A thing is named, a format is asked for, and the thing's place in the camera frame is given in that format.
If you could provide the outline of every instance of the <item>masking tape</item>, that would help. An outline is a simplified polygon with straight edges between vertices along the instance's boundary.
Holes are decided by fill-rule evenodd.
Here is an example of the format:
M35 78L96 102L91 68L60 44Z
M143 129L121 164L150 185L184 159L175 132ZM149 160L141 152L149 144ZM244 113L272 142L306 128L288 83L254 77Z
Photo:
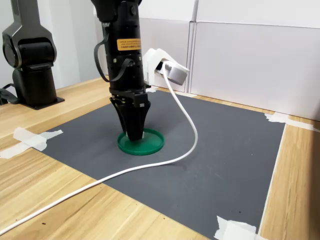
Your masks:
M43 132L39 135L34 134L22 127L17 127L13 132L13 137L20 143L0 151L0 158L10 159L18 154L23 153L29 148L35 148L38 151L43 151L47 147L47 140L62 134L61 130L53 132Z
M266 240L256 234L256 227L244 222L225 220L216 216L219 229L214 237L218 240Z
M264 115L269 120L269 122L286 123L290 126L294 126L294 127L298 127L298 128L302 128L302 129L307 129L307 130L311 130L311 131L315 131L315 132L320 133L320 130L316 129L313 125L308 124L308 123L304 123L304 122L300 122L300 121L291 120L291 119L289 119L289 115L284 114L284 113L275 112L273 115L267 114L267 113L265 113Z
M151 86L150 88L147 88L145 91L147 93L155 93L157 91L158 86Z

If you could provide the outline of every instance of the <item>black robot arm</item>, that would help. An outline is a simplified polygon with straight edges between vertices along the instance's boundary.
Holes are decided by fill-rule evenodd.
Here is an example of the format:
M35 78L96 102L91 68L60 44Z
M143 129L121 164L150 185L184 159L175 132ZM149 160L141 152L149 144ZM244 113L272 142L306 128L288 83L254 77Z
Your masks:
M0 101L41 109L62 102L57 97L51 67L57 50L51 32L40 24L37 0L11 0L14 22L2 33L3 54L14 68L13 87L17 99L1 89Z
M122 130L131 141L143 137L151 103L144 83L138 6L141 0L91 0L102 22L104 39L94 51L101 77L110 82L110 98ZM109 80L98 62L98 48L104 44Z

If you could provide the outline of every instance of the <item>dark gray mat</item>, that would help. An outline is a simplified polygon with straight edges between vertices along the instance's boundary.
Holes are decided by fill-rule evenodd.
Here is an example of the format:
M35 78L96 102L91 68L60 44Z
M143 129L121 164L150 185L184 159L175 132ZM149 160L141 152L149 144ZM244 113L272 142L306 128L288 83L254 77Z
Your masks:
M172 165L129 172L105 184L213 238L217 215L259 228L284 130L263 113L178 96L197 127L194 152ZM149 156L120 151L121 126L109 104L51 129L46 155L94 179L134 166L177 158L194 142L193 131L167 92L149 94L145 127L161 132L163 149Z

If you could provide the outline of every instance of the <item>wooden table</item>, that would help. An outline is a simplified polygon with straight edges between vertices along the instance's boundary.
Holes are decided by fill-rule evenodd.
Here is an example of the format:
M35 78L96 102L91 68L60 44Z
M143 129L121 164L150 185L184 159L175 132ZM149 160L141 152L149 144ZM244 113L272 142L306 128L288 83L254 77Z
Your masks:
M65 102L38 111L22 105L0 106L0 150L18 143L13 138L17 127L39 134L110 103L109 85L100 78L59 89L57 94L65 98ZM218 99L195 98L273 114ZM300 117L291 116L291 119L314 123ZM0 229L93 181L31 148L11 159L0 159ZM319 191L320 133L286 125L261 235L269 240L320 239ZM100 184L16 227L0 239L206 238Z

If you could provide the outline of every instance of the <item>green lid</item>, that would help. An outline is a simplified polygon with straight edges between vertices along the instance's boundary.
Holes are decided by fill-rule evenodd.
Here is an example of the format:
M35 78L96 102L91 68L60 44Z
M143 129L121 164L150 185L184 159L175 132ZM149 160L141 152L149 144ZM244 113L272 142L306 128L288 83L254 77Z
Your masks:
M144 138L130 141L125 133L121 133L117 139L118 147L125 153L137 156L150 155L158 152L165 144L165 138L161 133L145 128Z

